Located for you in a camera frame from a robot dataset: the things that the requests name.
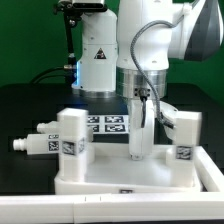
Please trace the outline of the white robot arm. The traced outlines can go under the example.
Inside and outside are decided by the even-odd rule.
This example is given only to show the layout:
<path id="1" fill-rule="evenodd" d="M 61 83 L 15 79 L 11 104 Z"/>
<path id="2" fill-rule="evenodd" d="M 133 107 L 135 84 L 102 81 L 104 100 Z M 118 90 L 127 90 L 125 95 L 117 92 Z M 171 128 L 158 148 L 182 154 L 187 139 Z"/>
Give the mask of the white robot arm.
<path id="1" fill-rule="evenodd" d="M 73 88 L 86 97 L 114 93 L 127 101 L 129 153 L 139 160 L 153 146 L 154 122 L 171 128 L 161 111 L 170 58 L 204 61 L 223 39 L 219 0 L 72 0 L 83 22 L 83 53 Z"/>

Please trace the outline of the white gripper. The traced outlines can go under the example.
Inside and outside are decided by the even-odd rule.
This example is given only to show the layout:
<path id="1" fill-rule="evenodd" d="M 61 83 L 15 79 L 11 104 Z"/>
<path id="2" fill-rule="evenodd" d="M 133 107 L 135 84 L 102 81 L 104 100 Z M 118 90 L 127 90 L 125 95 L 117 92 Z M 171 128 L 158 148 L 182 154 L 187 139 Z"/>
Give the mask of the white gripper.
<path id="1" fill-rule="evenodd" d="M 129 153 L 133 160 L 142 160 L 149 155 L 154 145 L 155 115 L 151 100 L 143 106 L 141 100 L 130 100 L 129 113 Z"/>

